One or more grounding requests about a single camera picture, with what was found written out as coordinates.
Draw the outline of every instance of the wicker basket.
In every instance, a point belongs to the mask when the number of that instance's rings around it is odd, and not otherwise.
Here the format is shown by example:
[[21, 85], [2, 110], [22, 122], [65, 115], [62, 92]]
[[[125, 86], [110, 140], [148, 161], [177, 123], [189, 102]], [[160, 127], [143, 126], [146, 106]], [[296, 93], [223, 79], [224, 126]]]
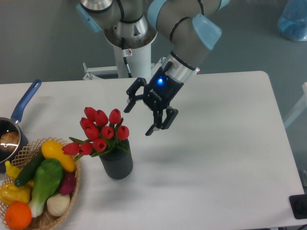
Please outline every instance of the wicker basket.
[[[62, 145], [66, 145], [67, 142], [63, 139], [56, 139], [56, 138], [47, 138], [47, 139], [39, 139], [37, 141], [34, 141], [32, 144], [28, 144], [27, 146], [23, 147], [21, 151], [15, 156], [15, 159], [12, 160], [12, 165], [23, 168], [34, 156], [37, 155], [37, 153], [41, 149], [41, 145], [46, 140], [55, 140]], [[26, 228], [26, 230], [50, 230], [55, 227], [57, 227], [63, 220], [67, 217], [69, 214], [75, 200], [77, 197], [79, 185], [80, 185], [80, 177], [81, 177], [81, 169], [80, 169], [80, 161], [76, 162], [76, 171], [75, 171], [75, 177], [77, 180], [76, 187], [74, 191], [71, 194], [71, 202], [69, 204], [69, 207], [65, 211], [65, 213], [60, 217], [54, 217], [47, 211], [47, 206], [45, 205], [43, 213], [36, 218], [32, 218], [32, 222], [30, 225]], [[11, 183], [13, 182], [13, 179], [8, 177], [7, 175], [4, 178], [4, 182], [2, 184]], [[8, 208], [7, 205], [0, 202], [0, 217], [2, 218], [2, 223], [6, 226], [6, 228], [9, 229], [9, 227], [6, 225], [6, 222], [4, 220], [6, 209]]]

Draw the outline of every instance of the grey floor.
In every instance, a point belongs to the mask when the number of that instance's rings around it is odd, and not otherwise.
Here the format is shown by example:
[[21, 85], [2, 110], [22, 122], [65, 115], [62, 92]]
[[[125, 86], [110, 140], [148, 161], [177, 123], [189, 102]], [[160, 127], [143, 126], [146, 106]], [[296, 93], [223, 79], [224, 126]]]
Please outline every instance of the grey floor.
[[[81, 80], [88, 67], [114, 66], [103, 33], [90, 33], [79, 19], [77, 0], [0, 2], [0, 84]], [[210, 19], [223, 31], [201, 73], [262, 70], [268, 73], [281, 116], [303, 95], [307, 81], [307, 42], [278, 31], [286, 0], [231, 0]], [[158, 35], [152, 60], [167, 56], [172, 44]], [[287, 130], [297, 168], [307, 169], [307, 111]]]

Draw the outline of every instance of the orange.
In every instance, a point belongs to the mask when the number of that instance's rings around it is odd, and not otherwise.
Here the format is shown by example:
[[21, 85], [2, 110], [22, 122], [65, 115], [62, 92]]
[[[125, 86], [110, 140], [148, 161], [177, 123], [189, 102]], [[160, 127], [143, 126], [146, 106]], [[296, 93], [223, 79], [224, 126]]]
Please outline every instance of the orange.
[[31, 223], [31, 209], [26, 203], [16, 202], [6, 210], [4, 219], [10, 229], [24, 229]]

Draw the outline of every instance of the garlic bulb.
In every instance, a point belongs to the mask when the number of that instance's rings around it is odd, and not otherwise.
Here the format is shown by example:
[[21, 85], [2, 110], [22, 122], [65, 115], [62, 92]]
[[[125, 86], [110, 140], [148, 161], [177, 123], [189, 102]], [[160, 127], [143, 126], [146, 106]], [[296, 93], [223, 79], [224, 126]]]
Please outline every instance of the garlic bulb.
[[69, 195], [54, 195], [47, 200], [48, 212], [55, 217], [60, 217], [68, 208], [70, 201]]

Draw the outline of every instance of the tulip bouquet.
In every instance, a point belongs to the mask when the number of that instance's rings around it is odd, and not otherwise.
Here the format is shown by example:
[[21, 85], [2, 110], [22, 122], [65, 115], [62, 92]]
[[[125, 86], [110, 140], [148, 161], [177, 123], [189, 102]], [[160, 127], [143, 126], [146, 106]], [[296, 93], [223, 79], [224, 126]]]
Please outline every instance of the tulip bouquet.
[[73, 142], [65, 145], [62, 150], [66, 155], [77, 155], [75, 161], [82, 156], [91, 157], [103, 154], [112, 154], [115, 149], [129, 151], [122, 142], [129, 136], [129, 129], [122, 125], [123, 118], [118, 109], [113, 109], [109, 117], [102, 110], [92, 107], [84, 109], [86, 117], [82, 117], [80, 125], [84, 130], [87, 140], [69, 137]]

